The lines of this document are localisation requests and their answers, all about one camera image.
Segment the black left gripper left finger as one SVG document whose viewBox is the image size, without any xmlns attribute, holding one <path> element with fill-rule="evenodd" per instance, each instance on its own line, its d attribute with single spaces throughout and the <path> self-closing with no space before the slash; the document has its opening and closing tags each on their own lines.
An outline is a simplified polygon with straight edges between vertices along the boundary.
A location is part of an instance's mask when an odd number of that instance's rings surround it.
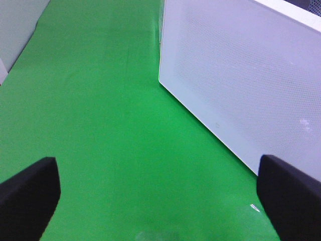
<svg viewBox="0 0 321 241">
<path fill-rule="evenodd" d="M 44 157 L 1 183 L 1 240 L 40 240 L 60 196 L 54 157 Z"/>
</svg>

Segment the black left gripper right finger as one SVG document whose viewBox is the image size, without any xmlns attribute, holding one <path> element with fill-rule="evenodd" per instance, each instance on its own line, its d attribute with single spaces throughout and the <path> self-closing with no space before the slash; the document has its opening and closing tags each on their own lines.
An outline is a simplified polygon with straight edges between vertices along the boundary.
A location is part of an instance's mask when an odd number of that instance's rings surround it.
<svg viewBox="0 0 321 241">
<path fill-rule="evenodd" d="M 281 240 L 320 240 L 320 182 L 274 155 L 262 155 L 258 198 Z"/>
</svg>

